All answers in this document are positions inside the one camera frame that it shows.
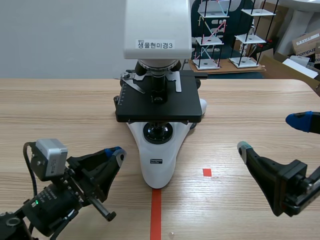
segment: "white wall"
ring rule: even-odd
[[[320,12],[315,12],[309,22],[307,33],[320,29]]]
[[[125,0],[0,0],[0,78],[113,78]]]

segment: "cable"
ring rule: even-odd
[[[30,147],[31,144],[35,144],[34,142],[26,142],[24,145],[23,145],[23,157],[24,157],[24,160],[25,160],[25,164],[29,170],[29,173],[30,173],[30,177],[31,177],[31,181],[32,181],[32,188],[33,188],[33,196],[37,196],[38,195],[38,190],[37,190],[37,182],[36,182],[36,178],[35,178],[35,174],[34,172],[32,171],[31,169],[31,165],[30,165],[30,160],[29,160],[29,157],[28,157],[28,146]],[[29,225],[29,232],[30,234],[32,234],[32,231],[34,230],[34,226],[32,225],[32,223],[30,223]]]

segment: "red tape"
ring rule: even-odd
[[[212,177],[211,169],[210,168],[204,168],[203,169],[203,176],[204,177]]]
[[[152,189],[150,240],[161,240],[161,189]]]

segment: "microscope label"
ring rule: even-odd
[[[162,164],[162,159],[150,159],[151,164]]]
[[[137,39],[136,49],[176,49],[175,40],[162,39]]]

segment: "white microscope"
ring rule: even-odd
[[[191,54],[189,0],[126,0],[124,58],[138,62],[121,74],[115,114],[129,126],[154,189],[169,183],[187,133],[206,112],[193,72],[179,72],[179,60]]]

